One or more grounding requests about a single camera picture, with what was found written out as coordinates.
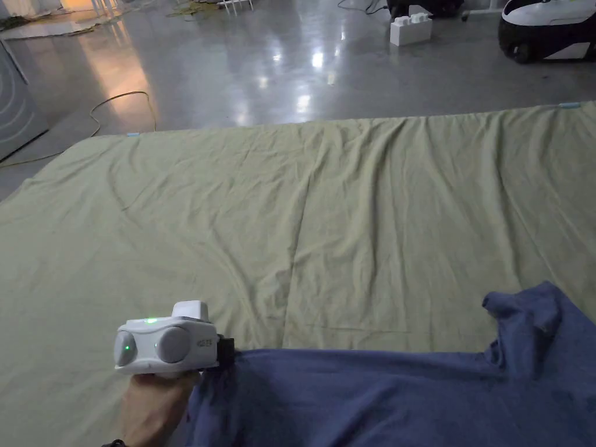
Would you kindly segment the person's left hand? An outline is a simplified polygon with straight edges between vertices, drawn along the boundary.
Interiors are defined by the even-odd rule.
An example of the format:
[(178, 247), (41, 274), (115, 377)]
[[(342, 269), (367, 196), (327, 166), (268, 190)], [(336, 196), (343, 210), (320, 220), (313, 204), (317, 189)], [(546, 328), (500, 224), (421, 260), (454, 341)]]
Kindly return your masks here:
[(122, 400), (121, 436), (110, 446), (166, 446), (200, 380), (198, 371), (176, 378), (132, 376)]

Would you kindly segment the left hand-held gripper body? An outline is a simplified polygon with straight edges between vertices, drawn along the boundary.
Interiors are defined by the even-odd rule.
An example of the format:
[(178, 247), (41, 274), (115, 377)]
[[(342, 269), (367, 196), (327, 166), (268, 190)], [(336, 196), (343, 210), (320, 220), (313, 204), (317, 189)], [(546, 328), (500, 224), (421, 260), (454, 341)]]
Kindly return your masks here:
[(202, 301), (181, 301), (168, 317), (127, 320), (116, 333), (115, 370), (177, 377), (234, 363), (235, 341), (221, 335)]

